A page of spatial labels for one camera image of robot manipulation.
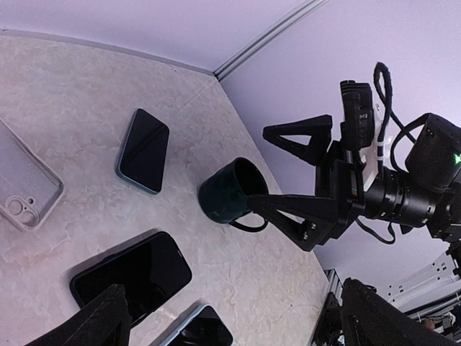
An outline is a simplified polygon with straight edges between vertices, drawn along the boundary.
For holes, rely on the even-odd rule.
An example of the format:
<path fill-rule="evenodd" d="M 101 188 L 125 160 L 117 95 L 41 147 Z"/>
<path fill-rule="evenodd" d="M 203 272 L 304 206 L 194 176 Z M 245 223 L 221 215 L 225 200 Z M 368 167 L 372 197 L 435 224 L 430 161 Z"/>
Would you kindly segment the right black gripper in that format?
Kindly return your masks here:
<path fill-rule="evenodd" d="M 262 137 L 315 168 L 315 196 L 254 195 L 249 209 L 305 252 L 339 238 L 364 210 L 364 163 L 357 151 L 331 143 L 331 115 L 266 126 Z"/>

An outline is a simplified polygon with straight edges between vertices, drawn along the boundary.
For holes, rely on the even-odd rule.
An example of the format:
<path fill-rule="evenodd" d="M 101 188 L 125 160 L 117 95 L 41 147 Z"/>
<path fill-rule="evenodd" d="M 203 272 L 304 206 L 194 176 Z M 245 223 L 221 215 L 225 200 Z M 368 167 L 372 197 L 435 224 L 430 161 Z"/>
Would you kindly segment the black phone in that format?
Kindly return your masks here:
<path fill-rule="evenodd" d="M 165 123 L 144 109 L 137 109 L 122 141 L 115 174 L 147 193 L 160 193 L 169 134 Z"/>

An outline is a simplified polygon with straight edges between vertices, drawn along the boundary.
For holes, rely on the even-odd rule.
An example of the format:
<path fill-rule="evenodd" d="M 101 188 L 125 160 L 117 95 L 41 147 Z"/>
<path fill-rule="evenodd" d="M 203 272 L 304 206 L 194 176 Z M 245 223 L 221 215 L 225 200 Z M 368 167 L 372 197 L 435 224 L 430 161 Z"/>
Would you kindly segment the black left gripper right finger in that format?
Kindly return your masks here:
<path fill-rule="evenodd" d="M 357 279 L 344 281 L 341 299 L 346 345 L 456 345 L 407 317 Z"/>

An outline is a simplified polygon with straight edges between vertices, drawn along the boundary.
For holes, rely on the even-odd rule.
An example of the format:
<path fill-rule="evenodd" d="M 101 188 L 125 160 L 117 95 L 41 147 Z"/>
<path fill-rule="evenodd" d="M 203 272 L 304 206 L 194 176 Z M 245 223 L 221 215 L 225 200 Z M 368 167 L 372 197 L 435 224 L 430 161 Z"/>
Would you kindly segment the light blue phone case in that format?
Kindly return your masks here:
<path fill-rule="evenodd" d="M 181 327 L 183 327 L 193 316 L 195 316 L 204 306 L 211 306 L 210 304 L 202 304 L 195 308 L 183 321 L 181 321 L 175 328 L 173 328 L 169 333 L 165 334 L 164 337 L 159 337 L 157 340 L 153 341 L 151 345 L 170 345 L 170 342 L 178 334 Z"/>

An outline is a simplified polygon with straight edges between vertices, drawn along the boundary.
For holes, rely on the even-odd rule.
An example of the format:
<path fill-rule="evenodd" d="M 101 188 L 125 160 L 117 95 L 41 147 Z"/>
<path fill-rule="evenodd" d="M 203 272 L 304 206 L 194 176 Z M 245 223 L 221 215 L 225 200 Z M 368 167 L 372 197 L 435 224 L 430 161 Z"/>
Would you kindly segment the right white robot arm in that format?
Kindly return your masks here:
<path fill-rule="evenodd" d="M 403 234 L 425 227 L 449 249 L 430 265 L 383 291 L 400 307 L 460 279 L 460 129 L 426 113 L 403 128 L 421 132 L 406 159 L 406 168 L 384 168 L 366 182 L 372 159 L 359 150 L 372 140 L 331 139 L 332 118 L 313 117 L 268 126 L 264 138 L 316 168 L 315 194 L 249 198 L 249 209 L 274 224 L 302 250 L 309 252 L 339 238 L 361 217 L 398 225 Z"/>

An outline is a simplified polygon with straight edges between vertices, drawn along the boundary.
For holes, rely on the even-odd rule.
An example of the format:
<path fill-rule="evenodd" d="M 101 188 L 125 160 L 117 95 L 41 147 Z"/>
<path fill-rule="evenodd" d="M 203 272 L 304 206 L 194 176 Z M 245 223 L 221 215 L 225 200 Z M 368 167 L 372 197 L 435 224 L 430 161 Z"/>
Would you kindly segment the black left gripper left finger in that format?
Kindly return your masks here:
<path fill-rule="evenodd" d="M 114 284 L 55 329 L 30 345 L 128 345 L 131 316 L 125 289 Z"/>

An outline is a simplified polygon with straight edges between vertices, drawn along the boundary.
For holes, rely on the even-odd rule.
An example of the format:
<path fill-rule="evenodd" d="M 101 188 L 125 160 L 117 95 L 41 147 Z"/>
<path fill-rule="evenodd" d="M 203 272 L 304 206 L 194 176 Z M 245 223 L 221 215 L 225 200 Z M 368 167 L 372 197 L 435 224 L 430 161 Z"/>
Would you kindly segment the clear white phone case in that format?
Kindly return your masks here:
<path fill-rule="evenodd" d="M 62 179 L 1 122 L 1 216 L 20 231 L 35 231 L 64 192 Z"/>

